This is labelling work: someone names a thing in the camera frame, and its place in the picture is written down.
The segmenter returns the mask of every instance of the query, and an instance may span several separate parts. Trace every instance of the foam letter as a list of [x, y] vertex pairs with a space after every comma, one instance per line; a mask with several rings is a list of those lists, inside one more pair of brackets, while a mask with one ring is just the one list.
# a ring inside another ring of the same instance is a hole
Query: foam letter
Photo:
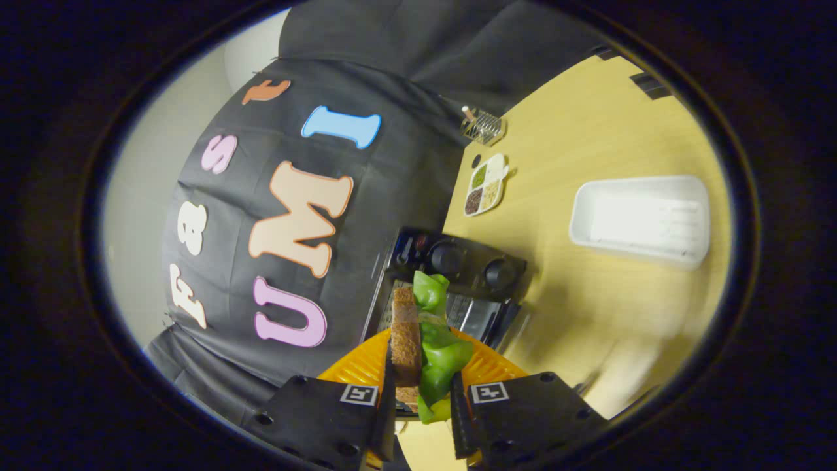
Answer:
[[190, 299], [195, 293], [186, 282], [179, 279], [180, 268], [171, 264], [168, 266], [168, 273], [172, 280], [172, 301], [174, 301], [174, 305], [183, 308], [190, 316], [194, 317], [200, 324], [201, 329], [207, 328], [207, 318], [203, 311], [203, 304], [197, 299]]
[[311, 269], [322, 278], [331, 262], [331, 247], [325, 242], [316, 247], [300, 244], [335, 233], [334, 226], [311, 208], [320, 206], [332, 218], [343, 214], [352, 195], [352, 177], [329, 179], [301, 172], [284, 161], [270, 179], [270, 192], [288, 210], [288, 214], [260, 220], [250, 231], [249, 252], [253, 258], [262, 253], [281, 256]]
[[212, 170], [216, 175], [227, 169], [229, 160], [233, 158], [235, 147], [239, 140], [236, 136], [227, 136], [224, 139], [217, 135], [209, 140], [206, 150], [201, 158], [201, 168]]
[[262, 339], [273, 339], [298, 347], [316, 347], [326, 338], [326, 315], [310, 299], [296, 296], [267, 284], [262, 277], [256, 277], [253, 298], [259, 306], [276, 304], [306, 316], [308, 325], [304, 329], [292, 329], [272, 322], [262, 313], [256, 313], [256, 333]]
[[344, 115], [328, 111], [325, 106], [318, 106], [302, 126], [302, 137], [311, 137], [316, 133], [328, 134], [354, 141], [357, 148], [365, 149], [375, 140], [380, 127], [380, 115]]
[[290, 80], [282, 80], [278, 85], [270, 86], [272, 80], [265, 80], [261, 85], [251, 86], [247, 93], [244, 94], [244, 99], [241, 101], [242, 105], [246, 105], [250, 100], [267, 101], [273, 100], [281, 95], [283, 91], [288, 90]]
[[180, 207], [177, 213], [177, 238], [186, 243], [186, 248], [192, 255], [201, 253], [203, 245], [203, 230], [207, 226], [207, 209], [195, 206], [188, 201]]

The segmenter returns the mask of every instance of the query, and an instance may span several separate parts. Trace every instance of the white rectangular container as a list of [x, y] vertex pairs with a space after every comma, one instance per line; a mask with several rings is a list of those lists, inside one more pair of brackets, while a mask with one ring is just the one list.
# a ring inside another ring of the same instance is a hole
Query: white rectangular container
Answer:
[[694, 270], [709, 251], [709, 196], [690, 175], [587, 182], [569, 235], [580, 246]]

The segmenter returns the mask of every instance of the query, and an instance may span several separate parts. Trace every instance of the pepper slice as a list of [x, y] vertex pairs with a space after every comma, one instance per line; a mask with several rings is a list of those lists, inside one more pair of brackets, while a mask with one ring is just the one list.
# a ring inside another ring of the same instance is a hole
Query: pepper slice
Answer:
[[431, 423], [450, 417], [450, 401], [447, 411], [443, 411], [442, 400], [450, 393], [454, 374], [473, 356], [474, 345], [453, 335], [446, 325], [422, 323], [421, 334], [424, 366], [418, 385], [418, 417], [422, 423]]
[[423, 311], [446, 318], [444, 310], [447, 305], [449, 285], [450, 281], [442, 275], [429, 277], [417, 270], [413, 274], [413, 295], [416, 297], [416, 305]]

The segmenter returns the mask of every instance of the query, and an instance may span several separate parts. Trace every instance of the brown spice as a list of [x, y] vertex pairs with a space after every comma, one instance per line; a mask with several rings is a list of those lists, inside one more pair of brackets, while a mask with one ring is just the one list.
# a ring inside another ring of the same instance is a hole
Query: brown spice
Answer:
[[482, 198], [482, 188], [470, 192], [465, 200], [465, 213], [467, 215], [474, 214], [480, 208], [480, 198]]

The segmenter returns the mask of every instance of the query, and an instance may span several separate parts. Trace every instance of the yellow tabletop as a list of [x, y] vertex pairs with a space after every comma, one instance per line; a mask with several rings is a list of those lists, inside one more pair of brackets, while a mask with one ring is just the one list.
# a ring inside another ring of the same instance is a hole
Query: yellow tabletop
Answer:
[[[727, 187], [711, 145], [673, 96], [651, 100], [622, 58], [592, 57], [552, 79], [504, 116], [506, 136], [465, 148], [444, 232], [529, 261], [523, 309], [504, 356], [523, 370], [556, 372], [573, 386], [596, 370], [585, 400], [612, 417], [665, 383], [716, 310], [730, 259]], [[463, 208], [471, 163], [506, 155], [501, 202]], [[574, 245], [573, 201], [585, 182], [689, 174], [709, 193], [709, 253], [694, 271]]]

